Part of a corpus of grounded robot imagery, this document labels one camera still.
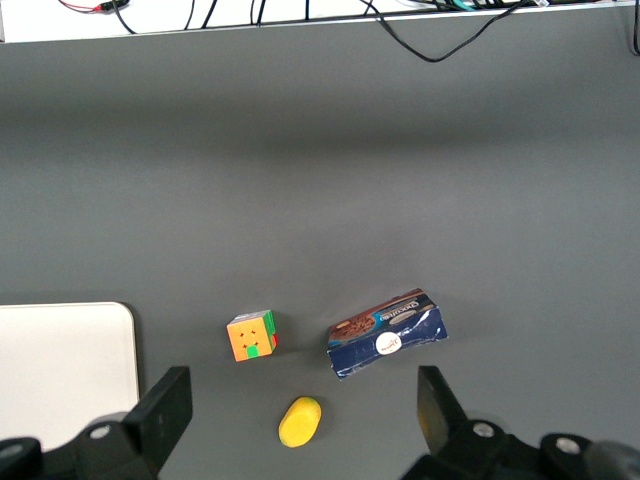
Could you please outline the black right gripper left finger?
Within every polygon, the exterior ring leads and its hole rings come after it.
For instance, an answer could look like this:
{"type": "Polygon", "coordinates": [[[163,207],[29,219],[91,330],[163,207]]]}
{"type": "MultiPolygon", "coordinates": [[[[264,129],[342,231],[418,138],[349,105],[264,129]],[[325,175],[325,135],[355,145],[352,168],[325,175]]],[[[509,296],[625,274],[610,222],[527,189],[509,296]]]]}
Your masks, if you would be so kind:
{"type": "Polygon", "coordinates": [[[77,438],[79,479],[156,479],[193,415],[190,369],[171,367],[120,421],[77,438]]]}

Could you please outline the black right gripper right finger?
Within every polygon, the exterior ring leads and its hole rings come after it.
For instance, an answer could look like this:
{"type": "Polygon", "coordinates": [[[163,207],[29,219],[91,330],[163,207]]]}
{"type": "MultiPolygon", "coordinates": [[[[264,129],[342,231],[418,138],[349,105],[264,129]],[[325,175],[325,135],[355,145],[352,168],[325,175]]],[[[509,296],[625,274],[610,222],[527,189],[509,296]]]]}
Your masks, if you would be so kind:
{"type": "Polygon", "coordinates": [[[421,366],[418,421],[429,453],[405,479],[538,479],[538,453],[497,424],[466,415],[439,368],[421,366]]]}

